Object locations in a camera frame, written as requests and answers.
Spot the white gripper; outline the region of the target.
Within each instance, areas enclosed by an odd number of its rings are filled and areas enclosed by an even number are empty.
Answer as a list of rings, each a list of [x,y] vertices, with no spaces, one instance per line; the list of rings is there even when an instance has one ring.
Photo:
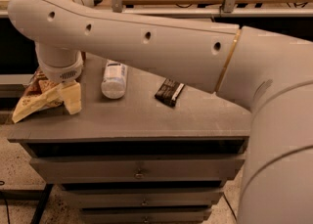
[[[82,72],[81,52],[56,48],[43,43],[36,43],[35,51],[39,66],[47,78],[56,83],[63,82],[60,84],[58,93],[68,113],[79,113],[81,111],[81,86],[73,80]]]

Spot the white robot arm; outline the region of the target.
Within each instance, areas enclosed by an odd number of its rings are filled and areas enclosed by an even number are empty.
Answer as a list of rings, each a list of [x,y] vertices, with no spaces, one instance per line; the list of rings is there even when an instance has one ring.
[[[10,0],[8,17],[55,82],[81,52],[171,78],[251,112],[238,224],[313,224],[313,43],[235,24]]]

